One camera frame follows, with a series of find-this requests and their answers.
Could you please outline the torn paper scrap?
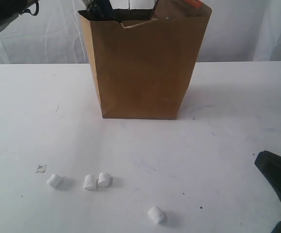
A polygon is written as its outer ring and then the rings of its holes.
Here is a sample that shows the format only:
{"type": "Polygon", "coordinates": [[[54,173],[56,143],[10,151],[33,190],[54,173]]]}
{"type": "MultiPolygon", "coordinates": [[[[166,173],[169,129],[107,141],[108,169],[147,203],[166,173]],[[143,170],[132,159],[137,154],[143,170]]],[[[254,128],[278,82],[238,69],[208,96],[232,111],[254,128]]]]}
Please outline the torn paper scrap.
{"type": "Polygon", "coordinates": [[[47,165],[39,165],[36,169],[36,173],[44,173],[47,170],[47,165]]]}

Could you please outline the large brown paper bag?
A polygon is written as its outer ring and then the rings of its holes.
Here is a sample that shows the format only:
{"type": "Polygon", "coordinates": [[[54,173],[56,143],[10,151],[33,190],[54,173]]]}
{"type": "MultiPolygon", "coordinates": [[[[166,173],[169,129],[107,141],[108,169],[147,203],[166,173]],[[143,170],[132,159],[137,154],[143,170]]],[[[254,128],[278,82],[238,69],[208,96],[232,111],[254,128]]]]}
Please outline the large brown paper bag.
{"type": "Polygon", "coordinates": [[[117,9],[116,21],[80,10],[103,118],[175,119],[210,17],[150,19],[151,9],[117,9]]]}

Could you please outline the white marshmallow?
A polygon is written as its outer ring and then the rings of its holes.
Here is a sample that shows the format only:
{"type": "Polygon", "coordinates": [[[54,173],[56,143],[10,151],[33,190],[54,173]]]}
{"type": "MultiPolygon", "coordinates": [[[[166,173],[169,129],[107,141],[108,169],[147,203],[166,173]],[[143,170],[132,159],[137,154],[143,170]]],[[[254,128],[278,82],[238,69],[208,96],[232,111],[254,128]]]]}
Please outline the white marshmallow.
{"type": "Polygon", "coordinates": [[[88,174],[84,179],[83,189],[86,191],[95,190],[97,187],[97,179],[95,175],[88,174]]]}
{"type": "Polygon", "coordinates": [[[109,173],[100,173],[98,178],[98,186],[101,188],[105,188],[110,184],[111,175],[109,173]]]}
{"type": "Polygon", "coordinates": [[[164,211],[162,211],[158,206],[153,206],[149,209],[148,216],[154,224],[159,224],[166,219],[164,211]]]}
{"type": "Polygon", "coordinates": [[[46,184],[51,188],[56,189],[61,181],[62,177],[60,175],[52,174],[51,177],[46,181],[46,184]]]}

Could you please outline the long noodle package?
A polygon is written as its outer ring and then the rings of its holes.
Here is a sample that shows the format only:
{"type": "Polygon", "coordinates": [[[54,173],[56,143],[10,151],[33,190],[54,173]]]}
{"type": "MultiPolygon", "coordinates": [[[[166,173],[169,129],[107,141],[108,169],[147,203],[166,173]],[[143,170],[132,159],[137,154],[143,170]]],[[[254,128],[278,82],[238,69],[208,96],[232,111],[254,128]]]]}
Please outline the long noodle package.
{"type": "Polygon", "coordinates": [[[115,13],[109,0],[82,0],[92,20],[111,20],[115,13]]]}

